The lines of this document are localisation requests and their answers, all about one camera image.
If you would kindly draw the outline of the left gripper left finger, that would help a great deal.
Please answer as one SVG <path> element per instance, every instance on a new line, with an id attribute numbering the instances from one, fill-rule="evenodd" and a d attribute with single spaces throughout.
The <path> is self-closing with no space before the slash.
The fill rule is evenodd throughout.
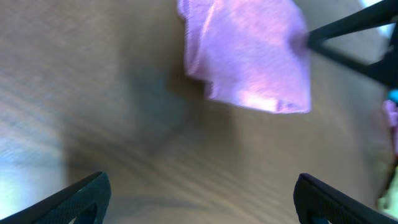
<path id="1" fill-rule="evenodd" d="M 44 200 L 1 220 L 1 224 L 102 224 L 111 198 L 105 172 L 95 172 Z"/>

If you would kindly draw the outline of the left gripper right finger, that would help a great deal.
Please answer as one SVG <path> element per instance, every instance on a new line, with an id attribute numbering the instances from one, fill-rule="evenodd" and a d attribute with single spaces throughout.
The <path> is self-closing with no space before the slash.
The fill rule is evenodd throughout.
<path id="1" fill-rule="evenodd" d="M 297 179 L 294 205 L 301 224 L 397 224 L 307 173 Z"/>

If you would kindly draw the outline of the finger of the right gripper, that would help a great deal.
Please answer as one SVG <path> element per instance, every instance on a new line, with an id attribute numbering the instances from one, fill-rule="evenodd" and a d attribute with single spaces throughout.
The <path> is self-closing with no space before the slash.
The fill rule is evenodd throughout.
<path id="1" fill-rule="evenodd" d="M 394 28 L 388 50 L 375 63 L 363 64 L 339 51 L 322 46 L 328 39 L 342 35 L 397 24 L 397 0 L 382 0 L 348 17 L 317 28 L 309 33 L 307 45 L 314 52 L 340 63 L 386 87 L 397 86 L 397 27 Z"/>

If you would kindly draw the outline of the purple microfiber cloth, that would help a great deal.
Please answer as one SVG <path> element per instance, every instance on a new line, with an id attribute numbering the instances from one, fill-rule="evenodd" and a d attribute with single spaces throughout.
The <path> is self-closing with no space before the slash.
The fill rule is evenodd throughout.
<path id="1" fill-rule="evenodd" d="M 274 114 L 311 110 L 308 31 L 293 0 L 178 0 L 187 76 L 210 100 Z"/>

